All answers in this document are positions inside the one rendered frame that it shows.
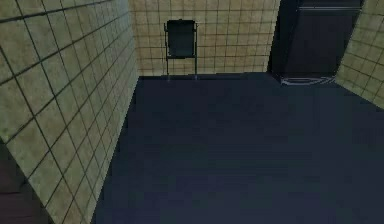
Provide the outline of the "black shower cabin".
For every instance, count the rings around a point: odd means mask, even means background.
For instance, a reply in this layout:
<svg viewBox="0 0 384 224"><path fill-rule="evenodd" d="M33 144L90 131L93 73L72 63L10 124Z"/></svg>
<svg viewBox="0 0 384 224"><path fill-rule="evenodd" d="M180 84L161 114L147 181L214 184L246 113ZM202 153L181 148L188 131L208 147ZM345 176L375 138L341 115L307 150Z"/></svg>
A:
<svg viewBox="0 0 384 224"><path fill-rule="evenodd" d="M364 0L281 0L267 71L283 85L334 80Z"/></svg>

